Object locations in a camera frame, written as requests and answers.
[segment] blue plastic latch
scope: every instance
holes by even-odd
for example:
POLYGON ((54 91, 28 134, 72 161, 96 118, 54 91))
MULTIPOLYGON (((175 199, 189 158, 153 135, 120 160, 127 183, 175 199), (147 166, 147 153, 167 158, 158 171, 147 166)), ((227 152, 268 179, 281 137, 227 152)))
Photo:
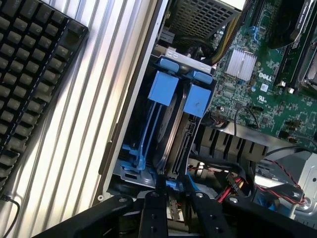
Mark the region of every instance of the blue plastic latch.
POLYGON ((197 85, 191 85, 184 112, 202 118, 204 116, 211 91, 197 85))
POLYGON ((170 186, 171 188, 176 190, 177 184, 176 184, 176 182, 172 182, 172 181, 166 180, 166 186, 170 186))
POLYGON ((175 73, 177 73, 179 71, 179 64, 177 64, 173 61, 170 61, 168 59, 160 59, 158 64, 162 68, 166 68, 166 69, 171 70, 175 73))
POLYGON ((212 83, 212 76, 208 75, 206 73, 203 72, 199 72, 199 71, 191 71, 188 76, 194 80, 198 80, 201 81, 203 83, 207 83, 207 84, 211 84, 212 83))
POLYGON ((152 101, 169 106, 170 102, 172 101, 177 83, 178 78, 158 71, 148 98, 152 101))

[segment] silver heatsink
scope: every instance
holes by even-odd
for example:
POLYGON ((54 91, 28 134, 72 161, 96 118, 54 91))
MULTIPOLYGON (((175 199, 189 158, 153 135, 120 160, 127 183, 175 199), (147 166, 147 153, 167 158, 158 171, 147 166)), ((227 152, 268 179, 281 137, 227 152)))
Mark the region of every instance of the silver heatsink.
POLYGON ((226 73, 244 81, 249 81, 256 62, 257 57, 254 54, 234 49, 226 73))

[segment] keyboard key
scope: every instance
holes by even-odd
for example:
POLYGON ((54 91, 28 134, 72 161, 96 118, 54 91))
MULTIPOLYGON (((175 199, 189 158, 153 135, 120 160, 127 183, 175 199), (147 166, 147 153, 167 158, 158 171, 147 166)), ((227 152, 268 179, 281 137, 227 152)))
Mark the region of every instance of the keyboard key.
POLYGON ((50 67, 62 73, 65 67, 65 63, 59 61, 58 59, 53 58, 50 62, 50 67))
POLYGON ((39 45, 43 46, 45 49, 48 49, 51 46, 52 41, 48 38, 42 36, 39 41, 39 45))
POLYGON ((39 36, 40 33, 42 32, 43 28, 40 27, 39 25, 35 24, 35 23, 32 23, 31 26, 30 26, 30 29, 29 31, 32 32, 33 34, 39 36))
POLYGON ((31 101, 28 105, 28 110, 31 110, 35 113, 41 113, 44 105, 31 101))
POLYGON ((48 95, 52 92, 51 87, 47 86, 46 84, 44 84, 42 82, 39 83, 37 90, 41 91, 42 93, 48 94, 48 95))
MULTIPOLYGON (((2 135, 4 135, 4 134, 6 133, 6 130, 8 130, 8 127, 5 126, 5 125, 3 125, 3 124, 0 124, 0 133, 1 133, 2 135)), ((0 163, 6 164, 7 161, 5 161, 5 160, 3 159, 3 157, 4 157, 4 156, 2 155, 2 156, 1 156, 0 163)))
POLYGON ((56 36, 58 32, 58 28, 54 27, 53 25, 49 24, 45 30, 46 33, 50 34, 51 36, 56 36))
POLYGON ((22 0, 6 0, 2 12, 10 17, 14 17, 18 10, 22 0))
POLYGON ((71 20, 68 24, 68 29, 76 33, 78 36, 81 36, 85 30, 85 27, 80 25, 78 22, 71 20))
POLYGON ((38 5, 39 1, 37 0, 26 0, 20 11, 21 15, 25 16, 28 19, 31 19, 38 5))
POLYGON ((4 53, 5 55, 11 57, 14 53, 14 48, 11 46, 8 46, 7 44, 3 44, 1 47, 0 52, 4 53))
POLYGON ((31 134, 32 130, 33 130, 33 127, 27 128, 27 127, 24 127, 21 125, 17 125, 16 129, 15 129, 15 133, 18 133, 19 135, 28 137, 31 134))
POLYGON ((64 48, 63 46, 58 46, 58 48, 56 49, 56 54, 65 60, 69 59, 68 53, 68 49, 64 48))
POLYGON ((13 94, 20 97, 20 98, 24 98, 25 94, 26 94, 26 90, 24 88, 21 88, 20 86, 16 86, 13 94))
POLYGON ((17 45, 21 41, 21 36, 13 31, 10 31, 8 40, 17 45))
POLYGON ((35 39, 29 36, 25 36, 22 43, 30 48, 33 48, 33 46, 35 45, 35 39))
POLYGON ((16 77, 13 76, 12 74, 10 73, 6 73, 4 78, 3 78, 3 81, 7 84, 11 84, 13 85, 15 82, 16 82, 16 77))
POLYGON ((52 20, 58 24, 62 24, 64 19, 65 19, 65 17, 57 11, 54 12, 54 14, 52 16, 52 20))
POLYGON ((16 53, 16 56, 22 60, 27 60, 29 55, 30 55, 30 52, 28 52, 22 48, 19 48, 18 52, 16 53))
POLYGON ((25 68, 27 71, 30 71, 31 73, 36 73, 39 69, 39 66, 36 63, 29 61, 25 68))
POLYGON ((3 30, 8 29, 10 22, 2 17, 0 17, 0 28, 3 30))
POLYGON ((19 63, 19 62, 17 62, 17 61, 14 60, 14 61, 12 62, 12 64, 11 64, 10 68, 11 68, 13 71, 15 71, 15 72, 20 73, 20 72, 22 71, 22 69, 23 69, 23 64, 21 64, 21 63, 19 63))
POLYGON ((1 115, 1 119, 7 122, 11 122, 13 120, 14 115, 10 112, 4 111, 1 115))
POLYGON ((0 96, 6 98, 7 96, 9 96, 9 94, 10 94, 10 89, 0 85, 0 96))
POLYGON ((0 57, 0 68, 5 69, 8 65, 8 61, 0 57))
POLYGON ((16 28, 16 29, 19 29, 20 31, 25 31, 28 24, 24 21, 22 21, 20 18, 17 18, 13 24, 13 26, 16 28))
POLYGON ((45 57, 45 53, 43 51, 35 49, 33 54, 32 54, 32 57, 37 59, 38 61, 42 61, 45 57))
POLYGON ((23 73, 20 77, 20 82, 25 84, 25 85, 30 85, 30 83, 32 82, 32 77, 23 73))
POLYGON ((13 99, 13 98, 10 98, 7 106, 14 109, 14 110, 18 110, 19 106, 20 106, 20 102, 13 99))
POLYGON ((58 78, 59 78, 58 75, 52 73, 49 70, 46 70, 43 74, 43 79, 45 79, 53 84, 57 84, 58 78))
POLYGON ((39 118, 39 116, 35 117, 35 116, 32 116, 31 114, 24 113, 21 121, 28 123, 30 125, 34 125, 38 118, 39 118))
POLYGON ((47 5, 42 5, 38 11, 38 14, 36 14, 36 19, 39 20, 42 23, 46 23, 52 13, 52 10, 47 5))

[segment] computer keyboard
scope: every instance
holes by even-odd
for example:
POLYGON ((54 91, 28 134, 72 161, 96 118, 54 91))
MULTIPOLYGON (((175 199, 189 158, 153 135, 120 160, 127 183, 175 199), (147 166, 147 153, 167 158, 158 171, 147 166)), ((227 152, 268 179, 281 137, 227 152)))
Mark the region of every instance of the computer keyboard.
POLYGON ((0 0, 0 194, 87 35, 42 1, 0 0))

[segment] ribbed aluminum panel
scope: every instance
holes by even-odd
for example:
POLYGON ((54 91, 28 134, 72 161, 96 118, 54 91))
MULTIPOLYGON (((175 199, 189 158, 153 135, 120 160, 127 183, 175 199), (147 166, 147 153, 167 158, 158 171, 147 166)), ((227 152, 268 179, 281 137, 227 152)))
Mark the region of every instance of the ribbed aluminum panel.
MULTIPOLYGON (((21 204, 9 237, 34 236, 92 205, 106 143, 157 4, 156 0, 46 2, 88 26, 90 36, 34 150, 17 171, 12 194, 7 194, 21 204)), ((143 57, 145 66, 160 21, 143 57)), ((1 210, 0 237, 15 211, 10 203, 1 210)))

